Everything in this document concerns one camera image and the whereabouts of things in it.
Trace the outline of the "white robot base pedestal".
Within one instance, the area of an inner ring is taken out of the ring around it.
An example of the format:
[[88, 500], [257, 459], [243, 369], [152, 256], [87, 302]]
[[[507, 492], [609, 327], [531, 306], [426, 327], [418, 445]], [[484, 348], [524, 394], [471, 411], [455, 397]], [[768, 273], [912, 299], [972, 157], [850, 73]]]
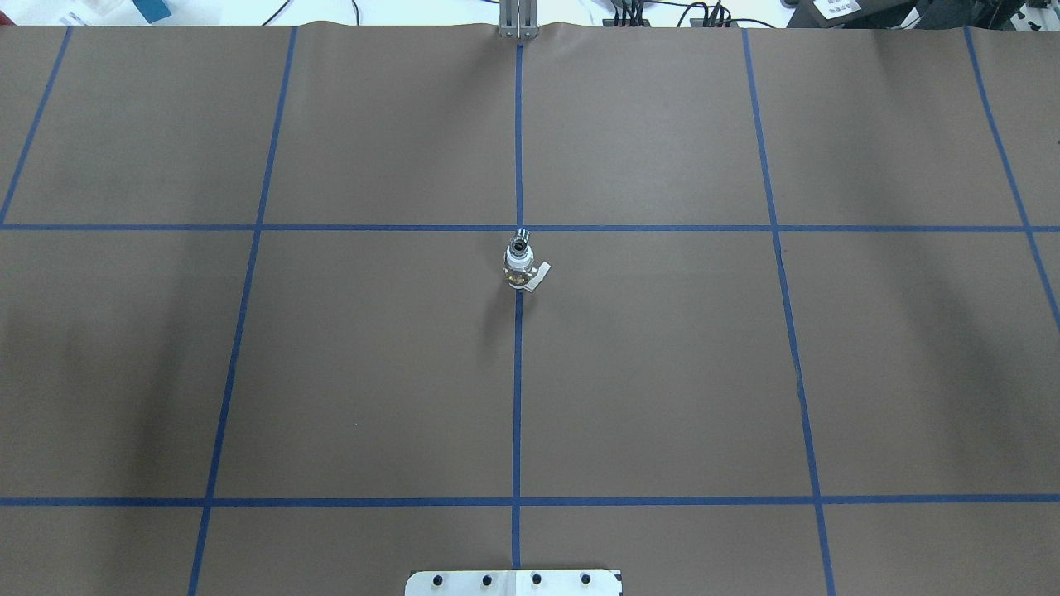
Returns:
[[424, 569], [405, 595], [622, 595], [619, 569]]

